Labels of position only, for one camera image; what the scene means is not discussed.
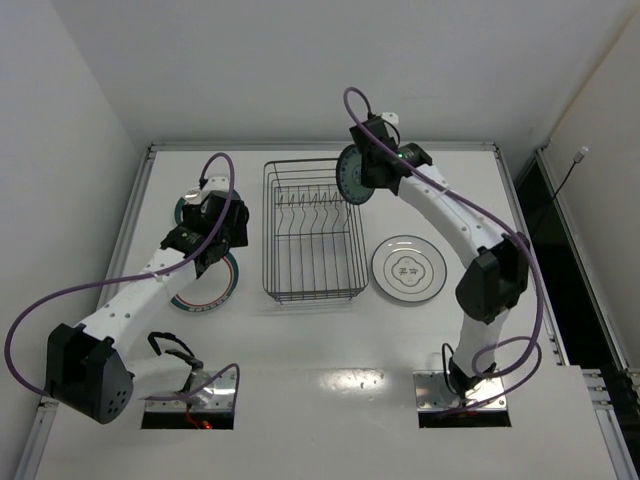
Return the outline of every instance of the metal wire basket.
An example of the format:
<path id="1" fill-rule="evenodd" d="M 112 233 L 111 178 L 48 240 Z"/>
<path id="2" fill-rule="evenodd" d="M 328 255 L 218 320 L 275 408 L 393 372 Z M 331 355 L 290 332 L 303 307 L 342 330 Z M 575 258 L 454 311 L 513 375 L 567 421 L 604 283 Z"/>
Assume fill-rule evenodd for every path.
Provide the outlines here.
<path id="1" fill-rule="evenodd" d="M 262 282 L 278 302 L 350 299 L 369 283 L 360 208 L 340 195 L 336 162 L 264 166 Z"/>

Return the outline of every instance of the black cable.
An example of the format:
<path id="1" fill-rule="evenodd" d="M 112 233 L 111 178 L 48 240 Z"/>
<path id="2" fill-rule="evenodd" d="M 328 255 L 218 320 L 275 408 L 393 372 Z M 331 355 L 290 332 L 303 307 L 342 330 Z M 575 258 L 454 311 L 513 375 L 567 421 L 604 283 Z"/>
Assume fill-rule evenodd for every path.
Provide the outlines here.
<path id="1" fill-rule="evenodd" d="M 156 338 L 163 338 L 165 340 L 169 340 L 171 342 L 175 342 L 178 345 L 180 345 L 185 352 L 187 352 L 189 355 L 191 355 L 193 358 L 196 358 L 195 354 L 193 353 L 193 351 L 187 346 L 186 343 L 184 343 L 182 340 L 180 340 L 178 337 L 176 337 L 173 333 L 171 332 L 151 332 L 148 336 L 147 336 L 147 341 L 149 342 L 149 344 L 151 345 L 151 348 L 153 348 L 153 351 L 156 352 L 156 355 L 162 355 L 162 351 L 160 349 L 160 346 L 158 345 L 158 341 L 156 340 Z"/>
<path id="2" fill-rule="evenodd" d="M 447 348 L 449 349 L 449 352 L 451 352 L 452 357 L 455 353 L 451 345 L 449 345 L 448 343 L 442 344 L 442 350 L 440 351 L 440 354 L 442 355 L 442 373 L 444 374 L 444 383 L 447 385 L 447 388 L 451 393 L 457 395 L 457 393 L 454 392 L 454 390 L 451 388 L 451 385 L 449 384 L 449 371 L 447 370 L 447 352 L 445 351 Z"/>
<path id="3" fill-rule="evenodd" d="M 391 129 L 393 130 L 393 132 L 396 134 L 397 145 L 399 147 L 400 146 L 400 142 L 402 141 L 402 138 L 400 137 L 400 131 L 398 130 L 398 128 L 393 123 L 389 122 L 388 120 L 385 120 L 383 118 L 382 121 L 384 123 L 386 123 L 387 125 L 389 125 L 391 127 Z"/>
<path id="4" fill-rule="evenodd" d="M 198 430 L 200 430 L 200 424 L 191 417 L 191 406 L 192 405 L 190 403 L 187 404 L 187 411 L 186 411 L 185 417 L 187 419 L 187 422 L 189 422 L 191 425 L 193 425 Z"/>
<path id="5" fill-rule="evenodd" d="M 564 180 L 562 180 L 562 182 L 560 183 L 560 186 L 556 189 L 556 191 L 552 195 L 551 199 L 548 202 L 545 202 L 545 203 L 543 203 L 541 205 L 541 207 L 546 205 L 546 208 L 543 210 L 542 215 L 540 215 L 540 218 L 536 222 L 536 225 L 531 229 L 531 232 L 529 233 L 529 237 L 531 238 L 532 242 L 533 242 L 533 237 L 535 237 L 536 233 L 538 233 L 538 230 L 540 229 L 540 226 L 542 225 L 542 222 L 544 221 L 545 217 L 547 216 L 547 213 L 549 213 L 549 211 L 551 210 L 551 207 L 553 206 L 553 202 L 555 201 L 556 197 L 560 193 L 560 190 L 562 190 L 562 187 L 564 187 L 564 184 L 567 183 L 567 180 L 569 180 L 569 176 L 571 175 L 571 172 L 573 172 L 573 169 L 576 167 L 576 165 L 578 165 L 578 163 L 579 162 L 576 162 L 574 160 L 573 164 L 571 165 L 571 168 L 569 168 L 569 171 L 564 176 Z"/>

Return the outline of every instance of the cable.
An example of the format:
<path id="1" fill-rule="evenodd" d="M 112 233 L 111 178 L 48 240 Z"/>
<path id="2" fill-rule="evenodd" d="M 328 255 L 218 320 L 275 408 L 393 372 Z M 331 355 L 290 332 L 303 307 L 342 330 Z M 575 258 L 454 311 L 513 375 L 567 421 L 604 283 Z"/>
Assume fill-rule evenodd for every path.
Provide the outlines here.
<path id="1" fill-rule="evenodd" d="M 162 350 L 160 349 L 160 346 L 158 345 L 156 338 L 162 338 L 164 340 L 175 342 L 178 345 L 180 345 L 185 352 L 187 352 L 193 358 L 196 358 L 196 354 L 193 353 L 193 350 L 191 350 L 186 343 L 184 343 L 182 340 L 180 340 L 171 332 L 151 332 L 149 333 L 149 335 L 147 335 L 147 341 L 151 345 L 151 348 L 153 349 L 156 355 L 158 356 L 162 355 Z"/>
<path id="2" fill-rule="evenodd" d="M 521 337 L 514 337 L 514 339 L 529 341 L 529 337 L 525 337 L 524 335 L 521 336 Z M 487 404 L 499 399 L 500 397 L 505 396 L 507 393 L 514 392 L 515 390 L 520 388 L 522 385 L 527 383 L 531 379 L 531 377 L 533 377 L 536 374 L 536 372 L 540 368 L 540 364 L 542 363 L 542 349 L 540 348 L 540 345 L 538 343 L 535 343 L 534 346 L 535 346 L 535 351 L 537 353 L 537 355 L 536 355 L 536 363 L 533 366 L 533 368 L 531 369 L 531 371 L 522 380 L 520 380 L 518 383 L 516 383 L 515 385 L 512 385 L 511 387 L 503 390 L 502 393 L 494 395 L 493 397 L 485 398 L 484 400 L 481 400 L 481 401 L 478 401 L 478 402 L 474 402 L 474 403 L 471 403 L 469 405 L 463 405 L 461 407 L 450 408 L 448 410 L 445 410 L 444 412 L 441 412 L 439 414 L 439 416 L 440 417 L 445 417 L 445 416 L 448 416 L 448 415 L 456 415 L 458 413 L 469 412 L 469 411 L 474 410 L 476 408 L 479 408 L 479 407 L 482 407 L 484 405 L 487 405 Z"/>
<path id="3" fill-rule="evenodd" d="M 234 368 L 235 371 L 236 371 L 236 385 L 235 385 L 235 390 L 236 391 L 233 394 L 233 400 L 231 401 L 231 417 L 233 418 L 236 415 L 236 402 L 238 401 L 238 390 L 240 389 L 240 365 L 238 365 L 237 363 L 230 363 L 229 365 L 224 367 L 222 370 L 217 372 L 213 377 L 208 379 L 202 385 L 194 388 L 193 390 L 190 390 L 190 391 L 185 392 L 185 393 L 180 393 L 180 394 L 177 394 L 177 395 L 171 395 L 171 396 L 168 396 L 168 397 L 147 397 L 145 400 L 150 400 L 152 402 L 171 402 L 173 400 L 187 401 L 191 397 L 193 397 L 196 393 L 204 390 L 209 385 L 211 385 L 213 382 L 218 380 L 220 377 L 222 377 L 222 375 L 224 375 L 228 370 L 230 370 L 232 368 Z"/>
<path id="4" fill-rule="evenodd" d="M 398 144 L 398 146 L 400 146 L 402 137 L 400 136 L 400 131 L 398 130 L 398 128 L 393 123 L 391 123 L 388 120 L 385 120 L 384 118 L 382 119 L 382 121 L 391 127 L 391 130 L 393 130 L 393 132 L 396 134 L 396 143 Z"/>
<path id="5" fill-rule="evenodd" d="M 482 349 L 480 349 L 480 351 L 476 352 L 476 354 L 473 357 L 472 363 L 471 363 L 474 374 L 476 376 L 480 377 L 480 378 L 503 377 L 505 375 L 508 375 L 508 374 L 514 372 L 515 370 L 520 368 L 522 365 L 524 365 L 524 363 L 527 361 L 527 359 L 533 353 L 534 349 L 540 348 L 536 342 L 537 342 L 538 337 L 540 336 L 540 330 L 542 329 L 542 315 L 543 315 L 543 311 L 544 311 L 544 305 L 543 305 L 543 296 L 542 296 L 542 293 L 541 293 L 542 292 L 542 275 L 540 273 L 540 268 L 538 267 L 537 262 L 535 261 L 535 259 L 531 255 L 531 252 L 529 252 L 529 249 L 527 248 L 527 245 L 525 244 L 524 240 L 522 238 L 520 238 L 520 236 L 509 225 L 507 225 L 504 221 L 502 221 L 500 218 L 498 218 L 497 216 L 495 216 L 494 214 L 492 214 L 488 210 L 484 209 L 480 205 L 477 205 L 476 203 L 474 203 L 471 200 L 467 199 L 466 197 L 463 197 L 462 195 L 459 195 L 458 193 L 453 192 L 453 191 L 443 187 L 439 183 L 435 182 L 434 180 L 429 178 L 427 175 L 422 173 L 420 170 L 415 168 L 413 165 L 411 165 L 409 162 L 407 162 L 404 158 L 399 157 L 393 150 L 391 150 L 384 143 L 382 143 L 375 135 L 373 135 L 362 124 L 362 122 L 359 120 L 358 116 L 355 114 L 355 112 L 351 108 L 351 105 L 349 104 L 349 94 L 350 93 L 355 93 L 360 98 L 362 98 L 364 100 L 365 104 L 367 105 L 367 108 L 369 110 L 371 110 L 369 100 L 367 99 L 366 95 L 361 90 L 359 90 L 359 89 L 357 89 L 355 87 L 348 87 L 344 91 L 344 93 L 342 95 L 342 101 L 343 101 L 344 106 L 345 106 L 345 108 L 347 110 L 347 113 L 349 114 L 351 119 L 355 122 L 355 124 L 358 126 L 358 128 L 362 131 L 362 133 L 364 133 L 367 136 L 367 138 L 369 138 L 369 140 L 371 140 L 378 148 L 380 148 L 383 152 L 387 153 L 389 156 L 395 157 L 402 165 L 404 165 L 406 168 L 408 168 L 413 173 L 413 175 L 415 175 L 417 178 L 422 180 L 424 183 L 426 183 L 430 187 L 436 189 L 438 192 L 441 192 L 444 195 L 447 195 L 448 197 L 456 200 L 457 202 L 459 202 L 459 203 L 461 203 L 463 205 L 466 205 L 467 207 L 475 210 L 476 212 L 480 213 L 484 217 L 490 219 L 492 222 L 494 222 L 498 226 L 500 226 L 507 233 L 507 235 L 509 235 L 509 237 L 513 240 L 513 242 L 516 244 L 518 249 L 522 252 L 522 254 L 524 255 L 525 259 L 527 260 L 527 263 L 531 267 L 531 272 L 533 274 L 533 282 L 534 282 L 535 290 L 536 290 L 536 317 L 535 317 L 534 326 L 533 326 L 533 332 L 531 334 L 531 337 L 515 337 L 515 338 L 512 338 L 512 339 L 503 340 L 501 342 L 496 343 L 495 345 L 489 345 L 489 346 L 487 346 L 485 348 L 482 348 Z M 517 341 L 516 338 L 517 339 L 526 338 L 528 340 L 528 343 L 527 343 L 527 347 L 525 348 L 525 350 L 522 353 L 522 355 L 512 365 L 510 365 L 510 366 L 508 366 L 508 367 L 506 367 L 506 368 L 504 368 L 504 369 L 502 369 L 502 370 L 500 370 L 498 372 L 489 373 L 489 374 L 481 372 L 478 369 L 478 359 L 482 355 L 484 355 L 485 353 L 491 352 L 493 350 L 497 350 L 498 348 L 503 347 L 505 345 L 508 345 L 510 343 L 513 343 L 514 341 Z M 533 375 L 530 374 L 529 376 L 527 376 L 525 381 L 527 381 L 529 378 L 531 378 L 531 376 L 533 376 Z"/>
<path id="6" fill-rule="evenodd" d="M 228 193 L 227 197 L 225 198 L 225 202 L 224 202 L 224 205 L 222 207 L 222 211 L 220 213 L 220 217 L 218 217 L 218 220 L 216 221 L 215 225 L 211 229 L 211 233 L 209 233 L 209 236 L 205 239 L 204 242 L 202 242 L 202 245 L 200 245 L 191 255 L 186 257 L 184 260 L 181 260 L 180 262 L 178 262 L 175 265 L 172 265 L 170 267 L 163 268 L 162 270 L 158 270 L 156 272 L 142 273 L 142 274 L 138 274 L 138 275 L 130 275 L 130 276 L 127 276 L 127 277 L 111 278 L 111 279 L 107 279 L 107 280 L 101 280 L 99 282 L 85 283 L 85 284 L 82 284 L 82 285 L 77 285 L 75 287 L 65 288 L 63 290 L 58 290 L 57 292 L 51 293 L 51 294 L 47 295 L 46 297 L 42 297 L 40 300 L 38 300 L 37 302 L 35 302 L 32 305 L 30 305 L 29 307 L 27 307 L 26 310 L 24 310 L 20 315 L 18 315 L 18 317 L 13 321 L 13 323 L 11 324 L 11 327 L 9 327 L 9 331 L 7 332 L 7 337 L 6 337 L 5 342 L 4 342 L 4 359 L 5 359 L 5 362 L 7 363 L 7 367 L 9 369 L 9 372 L 11 373 L 13 378 L 15 378 L 18 381 L 18 383 L 20 383 L 23 387 L 25 387 L 27 390 L 32 391 L 33 393 L 36 393 L 36 394 L 41 395 L 43 397 L 48 397 L 49 396 L 47 394 L 47 392 L 45 392 L 41 388 L 38 388 L 35 385 L 31 384 L 29 381 L 27 381 L 20 374 L 20 372 L 18 372 L 18 370 L 16 369 L 16 366 L 15 366 L 15 364 L 13 362 L 13 358 L 11 357 L 11 344 L 13 342 L 13 337 L 15 336 L 16 330 L 18 329 L 18 327 L 20 326 L 22 321 L 27 317 L 27 315 L 29 315 L 32 311 L 34 311 L 40 305 L 43 305 L 43 304 L 47 303 L 48 301 L 53 300 L 54 298 L 58 298 L 58 297 L 61 297 L 63 295 L 67 295 L 69 293 L 75 293 L 75 292 L 79 292 L 79 291 L 82 291 L 82 290 L 87 290 L 87 289 L 90 289 L 90 288 L 104 287 L 106 285 L 114 285 L 114 284 L 123 283 L 123 282 L 133 282 L 133 281 L 138 281 L 138 280 L 146 280 L 146 279 L 149 279 L 149 278 L 154 278 L 155 276 L 161 276 L 161 275 L 165 275 L 167 273 L 171 273 L 174 270 L 177 270 L 177 269 L 183 267 L 184 265 L 188 264 L 189 262 L 193 261 L 194 258 L 196 258 L 198 255 L 200 255 L 209 246 L 211 241 L 215 238 L 216 234 L 218 233 L 218 230 L 220 230 L 220 227 L 222 226 L 222 222 L 224 221 L 224 218 L 226 217 L 227 212 L 229 211 L 229 207 L 231 206 L 231 200 L 233 199 L 233 191 L 234 191 L 234 186 L 235 186 L 235 169 L 233 167 L 233 160 L 231 160 L 231 157 L 229 157 L 229 155 L 227 155 L 224 152 L 218 152 L 218 153 L 214 154 L 207 161 L 207 163 L 205 164 L 204 168 L 202 169 L 202 173 L 200 175 L 200 179 L 202 180 L 202 178 L 204 177 L 207 169 L 209 168 L 209 165 L 211 165 L 211 163 L 214 160 L 216 160 L 217 158 L 224 158 L 227 161 L 227 164 L 229 166 L 229 193 Z M 176 396 L 176 397 L 165 397 L 165 399 L 166 400 L 181 400 L 181 399 L 184 399 L 184 398 L 188 398 L 189 396 L 191 396 L 192 393 L 199 392 L 200 390 L 205 388 L 207 385 L 208 384 L 202 386 L 201 388 L 198 388 L 198 389 L 194 390 L 193 392 L 187 392 L 187 393 L 181 394 L 181 395 Z"/>
<path id="7" fill-rule="evenodd" d="M 440 353 L 442 355 L 442 373 L 444 376 L 444 383 L 447 386 L 447 389 L 451 393 L 453 393 L 454 395 L 458 395 L 458 393 L 453 388 L 451 388 L 451 385 L 449 384 L 449 370 L 447 369 L 447 353 L 445 352 L 446 349 L 449 349 L 449 352 L 451 353 L 452 357 L 455 354 L 455 352 L 453 351 L 453 347 L 451 345 L 449 345 L 446 342 L 442 344 L 442 350 Z"/>
<path id="8" fill-rule="evenodd" d="M 187 412 L 185 414 L 187 422 L 191 425 L 194 425 L 198 430 L 200 430 L 200 424 L 196 422 L 193 418 L 191 418 L 191 405 L 187 405 Z"/>
<path id="9" fill-rule="evenodd" d="M 536 236 L 536 233 L 538 233 L 538 230 L 540 229 L 540 226 L 542 225 L 543 220 L 547 216 L 547 213 L 549 213 L 549 211 L 551 210 L 551 207 L 553 206 L 553 202 L 555 201 L 556 197 L 560 193 L 560 190 L 562 190 L 562 187 L 564 187 L 564 184 L 567 183 L 567 180 L 569 180 L 569 176 L 571 175 L 571 172 L 573 172 L 573 169 L 575 168 L 576 165 L 578 165 L 578 163 L 579 162 L 576 162 L 575 160 L 573 161 L 573 163 L 571 164 L 571 168 L 569 168 L 569 171 L 564 176 L 564 180 L 562 180 L 562 183 L 560 183 L 560 186 L 556 189 L 555 193 L 551 197 L 551 200 L 541 205 L 543 207 L 546 205 L 546 208 L 542 211 L 542 215 L 540 215 L 540 218 L 538 219 L 535 227 L 533 227 L 531 229 L 531 232 L 529 233 L 529 237 L 531 237 L 532 242 L 533 242 L 533 238 Z"/>

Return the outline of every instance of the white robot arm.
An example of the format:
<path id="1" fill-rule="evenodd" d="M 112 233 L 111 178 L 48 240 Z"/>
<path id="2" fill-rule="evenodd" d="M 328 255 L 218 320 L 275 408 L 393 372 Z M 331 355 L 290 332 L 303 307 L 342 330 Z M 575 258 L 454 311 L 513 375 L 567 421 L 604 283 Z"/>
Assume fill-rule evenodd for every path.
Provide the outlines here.
<path id="1" fill-rule="evenodd" d="M 193 356 L 159 349 L 156 353 L 160 356 L 141 361 L 126 362 L 126 356 L 177 293 L 200 278 L 230 248 L 248 244 L 249 212 L 233 192 L 218 233 L 200 254 L 194 253 L 221 216 L 229 190 L 225 177 L 210 178 L 203 187 L 186 198 L 183 221 L 169 232 L 140 272 L 152 274 L 151 278 L 129 283 L 74 327 L 61 324 L 49 335 L 44 390 L 52 398 L 104 424 L 122 413 L 131 398 L 188 391 L 190 380 L 203 368 Z M 191 254 L 197 256 L 166 271 Z"/>
<path id="2" fill-rule="evenodd" d="M 447 185 L 435 165 L 425 164 L 419 170 L 436 182 Z M 450 197 L 429 188 L 414 176 L 400 180 L 398 197 L 418 210 L 447 239 L 465 269 L 478 258 L 481 249 L 490 250 L 504 241 L 501 232 L 494 225 L 485 222 L 474 211 Z M 509 310 L 505 309 L 487 325 L 465 312 L 453 362 L 467 377 L 475 376 L 472 365 L 475 354 L 484 347 L 498 343 L 508 314 Z M 478 359 L 476 368 L 485 372 L 494 363 L 494 353 L 487 352 Z"/>
<path id="3" fill-rule="evenodd" d="M 398 157 L 448 189 L 446 179 L 418 145 L 398 145 L 380 116 L 370 114 L 362 126 L 395 155 L 380 149 L 359 126 L 352 127 L 355 145 L 342 152 L 336 167 L 336 180 L 344 199 L 362 204 L 375 189 L 390 190 L 432 223 L 466 269 L 456 287 L 464 319 L 458 346 L 449 362 L 451 387 L 464 397 L 483 375 L 496 368 L 493 350 L 487 347 L 498 343 L 509 310 L 527 288 L 528 263 L 514 241 L 495 225 L 425 184 L 399 161 Z M 485 348 L 486 353 L 474 364 L 476 354 Z"/>

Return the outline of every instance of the table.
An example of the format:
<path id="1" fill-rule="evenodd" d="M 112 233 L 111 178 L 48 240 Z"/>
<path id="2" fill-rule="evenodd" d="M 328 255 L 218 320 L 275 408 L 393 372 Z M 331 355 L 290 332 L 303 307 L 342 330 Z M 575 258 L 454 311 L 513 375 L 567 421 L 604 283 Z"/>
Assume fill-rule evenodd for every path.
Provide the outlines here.
<path id="1" fill-rule="evenodd" d="M 336 157 L 342 146 L 236 147 L 237 190 L 251 212 L 249 247 L 234 250 L 233 297 L 202 315 L 168 305 L 154 330 L 172 331 L 216 370 L 242 368 L 232 431 L 140 430 L 142 402 L 109 425 L 65 406 L 58 413 L 38 478 L 225 479 L 612 479 L 615 473 L 578 367 L 557 365 L 545 333 L 537 375 L 508 396 L 510 428 L 419 429 L 412 372 L 440 365 L 442 342 L 457 343 L 462 311 L 454 288 L 463 273 L 451 247 L 389 192 L 362 207 L 368 258 L 383 240 L 411 234 L 432 242 L 448 266 L 429 302 L 399 306 L 374 285 L 350 302 L 281 306 L 262 289 L 262 168 L 270 160 Z M 514 198 L 491 146 L 423 144 L 452 188 L 513 226 Z M 140 270 L 172 227 L 177 198 L 197 183 L 204 147 L 159 147 L 138 182 L 114 273 Z M 220 162 L 213 172 L 224 172 Z M 503 337 L 529 334 L 535 296 L 522 296 Z M 523 345 L 498 352 L 511 363 Z M 151 354 L 141 337 L 130 358 Z M 505 380 L 517 381 L 533 362 Z M 361 369 L 381 373 L 359 381 Z"/>

